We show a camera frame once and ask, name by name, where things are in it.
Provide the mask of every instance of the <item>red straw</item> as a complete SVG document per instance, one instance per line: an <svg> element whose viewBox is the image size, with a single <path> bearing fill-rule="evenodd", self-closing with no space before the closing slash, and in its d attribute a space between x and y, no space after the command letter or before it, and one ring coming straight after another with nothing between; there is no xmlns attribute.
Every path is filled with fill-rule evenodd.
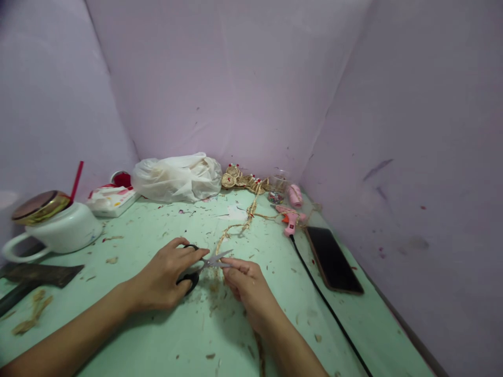
<svg viewBox="0 0 503 377"><path fill-rule="evenodd" d="M70 203L73 203L75 199L75 194L77 193L77 187L79 187L80 175L82 174L82 168L84 167L84 161L79 163L79 168L77 169L77 175L75 176L75 182L73 182L72 195L70 196Z"/></svg>

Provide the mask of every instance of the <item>lavender wall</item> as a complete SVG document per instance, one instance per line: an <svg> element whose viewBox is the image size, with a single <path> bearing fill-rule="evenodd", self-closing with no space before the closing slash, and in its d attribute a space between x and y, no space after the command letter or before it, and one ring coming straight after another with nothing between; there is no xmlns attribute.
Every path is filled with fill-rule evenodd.
<svg viewBox="0 0 503 377"><path fill-rule="evenodd" d="M93 26L79 0L0 5L0 243L16 205L47 190L79 197L138 161L119 119Z"/></svg>
<svg viewBox="0 0 503 377"><path fill-rule="evenodd" d="M370 0L87 0L143 158L298 179Z"/></svg>
<svg viewBox="0 0 503 377"><path fill-rule="evenodd" d="M503 370L503 8L376 1L302 184L452 376Z"/></svg>

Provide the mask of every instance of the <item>pink glue gun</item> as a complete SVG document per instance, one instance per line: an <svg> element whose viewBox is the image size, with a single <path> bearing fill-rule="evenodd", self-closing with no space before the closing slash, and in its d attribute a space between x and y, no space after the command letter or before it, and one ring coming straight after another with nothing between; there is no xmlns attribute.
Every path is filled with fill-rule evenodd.
<svg viewBox="0 0 503 377"><path fill-rule="evenodd" d="M295 234L295 228L297 224L297 218L299 221L304 222L305 221L305 214L300 214L295 211L295 209L288 208L282 205L271 205L276 211L278 211L281 214L284 214L283 218L283 223L288 223L288 226L284 230L284 234L287 237L290 237L290 235Z"/></svg>

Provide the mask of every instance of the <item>smartphone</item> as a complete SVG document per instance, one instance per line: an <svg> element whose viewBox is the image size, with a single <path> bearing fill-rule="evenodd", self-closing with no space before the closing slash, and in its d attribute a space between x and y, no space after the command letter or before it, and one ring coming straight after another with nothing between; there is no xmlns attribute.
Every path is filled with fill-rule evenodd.
<svg viewBox="0 0 503 377"><path fill-rule="evenodd" d="M326 287L332 291L362 295L363 288L332 232L316 227L307 227L305 232Z"/></svg>

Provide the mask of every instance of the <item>green table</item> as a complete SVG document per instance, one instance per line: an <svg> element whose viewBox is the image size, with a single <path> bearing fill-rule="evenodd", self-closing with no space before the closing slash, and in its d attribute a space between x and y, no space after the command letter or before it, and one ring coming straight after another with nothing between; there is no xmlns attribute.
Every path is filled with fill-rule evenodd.
<svg viewBox="0 0 503 377"><path fill-rule="evenodd" d="M85 264L85 268L62 290L46 287L54 300L38 326L23 336L13 336L10 331L30 317L31 295L16 305L14 315L0 321L0 364L8 363L94 304L116 284L134 276L171 239L183 236L214 251L227 226L244 223L244 210L253 198L248 191L225 191L208 202L195 204L162 205L141 198L121 217L104 220L105 234L95 244L72 254L50 254L42 263ZM276 214L265 195L257 203L257 213ZM307 200L303 211L308 214L310 209ZM310 225L328 227L318 213L311 217ZM240 228L232 228L232 236L222 244L221 251L234 249L234 257L261 266L280 306L329 375L365 375L291 241L283 235L284 227L280 218L272 221L256 216L241 237ZM113 237L121 238L102 241ZM347 248L342 247L350 265L357 268L355 273L365 290L363 296L326 289L301 231L296 234L296 242L316 283L374 376L433 375ZM106 263L113 257L118 257L116 264ZM10 289L12 284L1 279L0 294ZM315 335L322 336L321 342L316 341ZM206 358L213 353L213 359ZM277 375L267 348L265 353L266 375ZM242 305L223 284L221 271L208 269L195 290L172 313L131 317L80 374L258 376L258 350Z"/></svg>

